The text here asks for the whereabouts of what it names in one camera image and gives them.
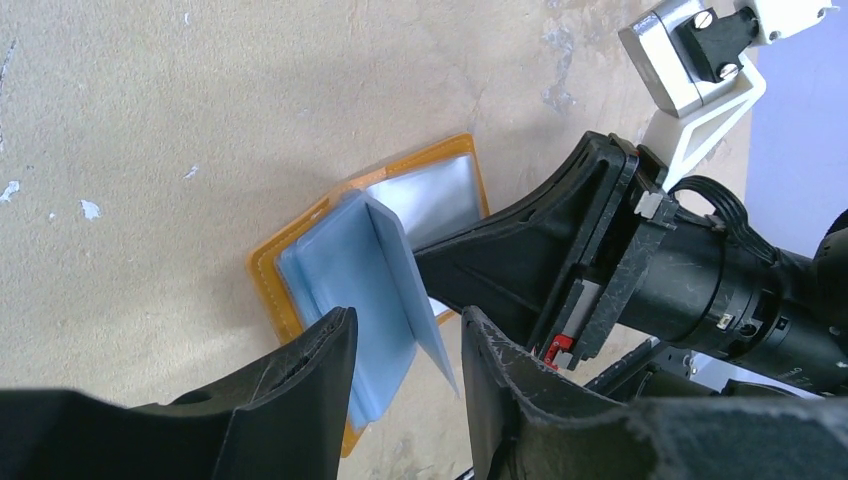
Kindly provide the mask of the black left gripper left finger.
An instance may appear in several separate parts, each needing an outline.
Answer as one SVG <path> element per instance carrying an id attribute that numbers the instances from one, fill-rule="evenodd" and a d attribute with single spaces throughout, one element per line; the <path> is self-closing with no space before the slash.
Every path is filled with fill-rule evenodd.
<path id="1" fill-rule="evenodd" d="M 333 479 L 358 323 L 337 307 L 290 343 L 168 404 L 1 394 L 5 479 Z"/>

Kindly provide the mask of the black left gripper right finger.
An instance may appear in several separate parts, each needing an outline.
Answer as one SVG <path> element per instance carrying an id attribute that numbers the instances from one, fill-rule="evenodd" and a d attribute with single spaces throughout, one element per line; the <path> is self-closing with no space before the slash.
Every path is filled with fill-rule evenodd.
<path id="1" fill-rule="evenodd" d="M 462 314 L 478 479 L 843 479 L 843 399 L 659 397 L 621 404 L 555 373 L 479 308 Z"/>

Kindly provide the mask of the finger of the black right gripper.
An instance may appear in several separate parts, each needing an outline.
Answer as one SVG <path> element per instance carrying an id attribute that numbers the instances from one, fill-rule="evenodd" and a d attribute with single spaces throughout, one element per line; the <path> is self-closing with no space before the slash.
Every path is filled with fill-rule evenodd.
<path id="1" fill-rule="evenodd" d="M 476 306 L 508 339 L 537 347 L 568 274 L 599 245 L 637 166 L 630 142 L 586 132 L 531 193 L 415 251 L 427 294 L 458 312 Z"/>

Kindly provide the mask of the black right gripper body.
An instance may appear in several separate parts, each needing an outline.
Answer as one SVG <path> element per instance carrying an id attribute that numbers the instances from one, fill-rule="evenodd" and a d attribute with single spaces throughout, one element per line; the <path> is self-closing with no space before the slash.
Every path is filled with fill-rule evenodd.
<path id="1" fill-rule="evenodd" d="M 546 364 L 596 355 L 622 324 L 817 395 L 847 392 L 847 240 L 813 258 L 768 243 L 704 176 L 668 185 L 644 146 L 582 142 L 531 196 L 551 235 L 529 334 Z"/>

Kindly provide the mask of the yellow leather card holder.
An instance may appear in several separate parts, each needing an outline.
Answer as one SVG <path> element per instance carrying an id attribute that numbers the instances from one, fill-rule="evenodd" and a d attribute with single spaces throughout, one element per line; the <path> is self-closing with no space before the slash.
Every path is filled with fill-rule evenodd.
<path id="1" fill-rule="evenodd" d="M 343 456 L 388 410 L 418 352 L 455 384 L 439 331 L 454 311 L 426 293 L 414 251 L 488 213 L 473 137 L 460 133 L 342 182 L 248 255 L 282 343 L 334 307 L 356 311 Z"/>

